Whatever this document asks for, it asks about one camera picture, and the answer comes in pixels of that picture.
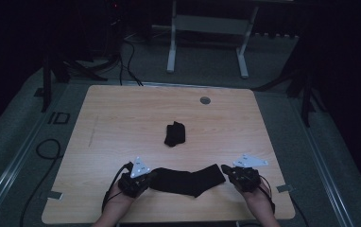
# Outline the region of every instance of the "dark background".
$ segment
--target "dark background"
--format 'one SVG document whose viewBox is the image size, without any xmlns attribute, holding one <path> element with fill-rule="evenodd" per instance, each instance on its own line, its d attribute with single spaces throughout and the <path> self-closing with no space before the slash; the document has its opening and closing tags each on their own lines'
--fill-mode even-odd
<svg viewBox="0 0 361 227">
<path fill-rule="evenodd" d="M 130 3 L 129 25 L 147 37 L 152 24 L 170 25 L 171 1 Z M 180 10 L 201 12 L 198 4 L 185 3 Z M 361 172 L 361 2 L 312 3 L 260 3 L 254 32 L 300 36 L 288 65 L 311 65 L 314 85 Z M 232 5 L 203 12 L 228 16 L 230 11 Z M 0 115 L 24 81 L 42 66 L 47 44 L 74 60 L 90 61 L 112 39 L 109 20 L 103 1 L 0 1 Z"/>
</svg>

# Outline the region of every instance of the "gray carpet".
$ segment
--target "gray carpet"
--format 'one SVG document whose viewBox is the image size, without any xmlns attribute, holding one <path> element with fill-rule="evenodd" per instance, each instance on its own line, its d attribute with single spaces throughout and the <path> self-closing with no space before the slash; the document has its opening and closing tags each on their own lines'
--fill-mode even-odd
<svg viewBox="0 0 361 227">
<path fill-rule="evenodd" d="M 131 61 L 131 71 L 145 85 L 154 82 L 251 88 L 278 77 L 296 43 L 296 40 L 288 38 L 251 38 L 245 54 L 250 78 L 241 79 L 233 48 L 197 46 L 190 41 L 189 34 L 184 35 L 188 35 L 188 39 L 180 37 L 176 69 L 171 75 L 165 72 L 169 49 L 166 33 L 153 39 L 150 44 L 136 43 L 135 36 L 129 38 L 136 50 Z M 124 45 L 125 60 L 130 53 L 131 47 Z M 110 79 L 108 82 L 98 83 L 118 84 L 118 75 L 119 69 L 115 67 L 101 74 L 102 77 Z M 3 195 L 5 199 L 0 205 L 0 226 L 19 226 L 27 199 L 52 163 L 36 154 L 37 145 L 45 139 L 55 138 L 60 141 L 61 153 L 64 153 L 86 91 L 90 84 L 96 83 L 80 77 L 74 77 L 69 84 L 53 83 L 54 102 L 47 113 L 40 113 L 42 100 L 33 96 L 36 88 L 42 86 L 42 74 L 39 72 L 29 78 L 21 92 L 12 100 L 0 118 L 0 177 L 17 152 L 28 150 L 28 155 L 25 155 L 25 164 L 14 179 L 10 191 L 6 196 Z M 301 101 L 299 98 L 287 98 L 284 94 L 286 86 L 287 82 L 265 93 L 256 93 L 256 97 L 284 178 L 294 188 L 290 194 L 307 217 L 310 226 L 351 226 L 340 224 L 335 214 L 329 199 L 329 191 L 318 173 L 313 145 L 310 144 L 306 136 L 307 130 L 297 113 Z M 316 146 L 330 169 L 353 226 L 361 226 L 361 177 L 331 117 L 321 112 L 319 108 L 316 110 L 315 113 L 310 113 L 312 127 L 309 133 L 313 134 Z M 71 115 L 69 123 L 48 124 L 53 112 L 69 113 Z M 34 127 L 40 122 L 42 122 L 40 128 Z M 54 156 L 56 150 L 54 143 L 48 142 L 43 146 L 45 155 Z M 60 162 L 57 162 L 40 190 L 35 193 L 26 210 L 24 226 L 45 226 L 41 221 L 46 203 L 43 193 L 51 188 L 59 165 Z M 298 210 L 294 218 L 280 220 L 280 223 L 283 226 L 305 226 Z M 60 226 L 90 226 L 90 223 Z M 227 227 L 235 226 L 235 223 L 166 223 L 137 226 Z"/>
</svg>

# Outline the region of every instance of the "wooden table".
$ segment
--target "wooden table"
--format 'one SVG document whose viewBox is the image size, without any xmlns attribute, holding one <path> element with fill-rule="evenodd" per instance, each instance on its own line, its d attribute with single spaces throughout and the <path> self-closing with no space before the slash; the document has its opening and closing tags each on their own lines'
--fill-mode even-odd
<svg viewBox="0 0 361 227">
<path fill-rule="evenodd" d="M 200 98 L 211 99 L 208 105 Z M 184 124 L 186 142 L 163 143 L 166 126 Z M 231 166 L 243 153 L 267 160 L 258 166 L 273 190 L 276 218 L 293 218 L 284 177 L 271 146 L 254 93 L 242 89 L 92 86 L 83 103 L 52 191 L 43 222 L 91 223 L 119 168 L 137 156 L 154 169 L 198 171 L 212 164 Z M 216 221 L 254 218 L 228 181 L 198 198 L 148 189 L 122 222 Z"/>
</svg>

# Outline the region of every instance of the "floor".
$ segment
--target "floor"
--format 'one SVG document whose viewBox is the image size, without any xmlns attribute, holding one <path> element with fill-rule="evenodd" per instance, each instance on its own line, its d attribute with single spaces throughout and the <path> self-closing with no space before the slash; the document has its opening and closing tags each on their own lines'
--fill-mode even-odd
<svg viewBox="0 0 361 227">
<path fill-rule="evenodd" d="M 296 39 L 254 36 L 245 54 L 250 73 L 248 79 L 239 77 L 233 43 L 226 45 L 199 44 L 193 37 L 204 35 L 182 33 L 176 68 L 165 72 L 169 51 L 167 29 L 157 29 L 155 38 L 147 43 L 137 34 L 127 37 L 135 52 L 131 71 L 147 85 L 214 86 L 253 88 L 275 79 L 281 72 Z M 132 46 L 123 46 L 123 58 L 128 60 Z M 68 84 L 53 82 L 53 102 L 41 113 L 43 100 L 34 96 L 42 86 L 42 71 L 31 76 L 11 101 L 0 118 L 0 226 L 45 226 L 41 214 L 44 194 L 51 188 L 60 160 L 51 167 L 50 160 L 36 152 L 45 139 L 60 141 L 63 154 L 76 124 L 83 98 L 91 84 L 119 84 L 119 66 L 99 72 L 107 82 L 98 82 L 73 75 Z M 123 76 L 124 85 L 136 83 Z M 361 176 L 338 133 L 332 118 L 313 102 L 311 127 L 300 118 L 301 99 L 288 98 L 284 93 L 288 82 L 255 93 L 266 128 L 277 155 L 290 195 L 301 209 L 310 226 L 361 226 Z M 68 124 L 49 124 L 51 114 L 68 113 Z M 45 144 L 45 155 L 55 155 L 56 145 Z M 215 223 L 153 223 L 121 226 L 236 226 L 244 222 Z M 280 220 L 283 226 L 305 226 L 300 212 L 290 220 Z M 64 224 L 59 226 L 90 226 Z"/>
</svg>

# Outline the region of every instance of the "table leg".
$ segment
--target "table leg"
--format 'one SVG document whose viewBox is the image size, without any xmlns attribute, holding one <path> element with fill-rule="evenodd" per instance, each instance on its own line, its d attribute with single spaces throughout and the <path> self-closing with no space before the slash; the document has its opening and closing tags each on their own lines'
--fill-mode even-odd
<svg viewBox="0 0 361 227">
<path fill-rule="evenodd" d="M 246 60 L 245 60 L 245 50 L 246 50 L 246 46 L 248 45 L 249 37 L 251 34 L 251 30 L 253 29 L 254 20 L 256 18 L 257 12 L 258 12 L 258 7 L 255 7 L 250 16 L 250 20 L 244 35 L 243 43 L 240 47 L 236 48 L 236 57 L 237 57 L 237 61 L 239 62 L 240 76 L 243 79 L 249 77 L 248 67 L 246 66 Z"/>
<path fill-rule="evenodd" d="M 176 45 L 176 19 L 177 19 L 177 1 L 172 1 L 172 26 L 171 26 L 171 46 L 169 48 L 168 65 L 166 66 L 167 73 L 173 73 L 175 71 L 175 57 L 177 54 Z"/>
</svg>

